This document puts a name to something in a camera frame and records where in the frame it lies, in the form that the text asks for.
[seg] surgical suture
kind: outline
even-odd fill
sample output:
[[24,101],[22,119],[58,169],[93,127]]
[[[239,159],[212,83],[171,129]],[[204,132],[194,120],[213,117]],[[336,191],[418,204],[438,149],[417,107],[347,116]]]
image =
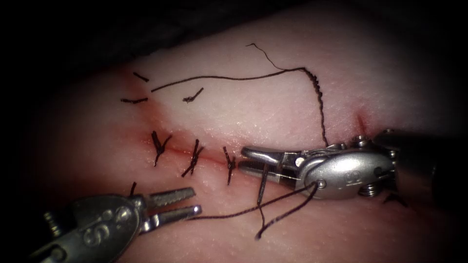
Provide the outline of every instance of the surgical suture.
[[187,102],[187,103],[192,102],[192,101],[195,100],[195,98],[196,98],[198,95],[200,95],[200,93],[201,93],[202,91],[203,91],[203,88],[201,88],[199,91],[197,91],[197,92],[195,93],[194,96],[192,96],[192,97],[187,97],[187,98],[183,98],[182,101],[185,101],[185,102]]
[[155,158],[155,164],[154,164],[154,166],[156,166],[159,157],[166,150],[166,144],[172,138],[172,134],[166,138],[163,144],[161,144],[161,142],[159,141],[156,131],[153,131],[153,133],[151,134],[151,137],[153,139],[153,144],[155,145],[155,148],[156,148],[156,158]]
[[228,185],[231,183],[231,176],[233,174],[233,170],[235,169],[235,156],[231,160],[229,158],[228,151],[226,150],[226,146],[223,147],[224,155],[226,155],[226,161],[228,162]]
[[132,104],[137,104],[143,101],[148,101],[148,98],[142,98],[142,99],[120,99],[121,102],[126,102],[126,103],[132,103]]
[[200,142],[200,140],[198,140],[198,139],[195,140],[195,147],[194,147],[194,152],[193,152],[193,155],[192,155],[192,160],[190,162],[190,166],[182,173],[182,177],[185,177],[185,175],[189,171],[190,171],[190,174],[194,173],[195,165],[198,162],[198,156],[200,155],[201,151],[204,149],[204,147],[200,147],[200,149],[198,149],[199,142]]
[[140,74],[138,74],[138,73],[136,73],[136,72],[133,72],[133,75],[135,75],[137,78],[143,80],[144,82],[150,81],[149,79],[143,77],[142,75],[140,75]]

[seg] pink skin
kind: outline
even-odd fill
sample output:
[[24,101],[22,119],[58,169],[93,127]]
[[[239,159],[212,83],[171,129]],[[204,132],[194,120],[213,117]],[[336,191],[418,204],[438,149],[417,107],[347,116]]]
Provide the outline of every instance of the pink skin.
[[[240,159],[244,145],[297,150],[323,147],[317,96],[304,73],[254,81],[202,79],[154,93],[166,83],[198,75],[253,77],[279,67],[306,67],[318,76],[330,143],[385,128],[451,134],[457,116],[434,61],[381,28],[339,7],[313,5],[238,26],[212,37],[161,50],[65,88],[37,113],[31,158],[38,176],[27,190],[60,206],[91,194],[128,195],[193,187],[203,215],[255,206],[260,181],[237,170],[227,186],[222,147]],[[150,79],[148,83],[132,72]],[[182,99],[204,91],[194,102]],[[148,97],[126,104],[121,98]],[[151,132],[166,152],[156,167]],[[195,139],[205,150],[193,176]],[[267,183],[271,200],[289,190]],[[330,262],[427,260],[438,257],[457,229],[454,220],[417,206],[383,205],[386,194],[344,201],[311,201],[268,229],[260,241],[259,212],[226,220],[168,225],[138,237],[119,262]],[[267,220],[303,202],[302,195],[266,207]]]

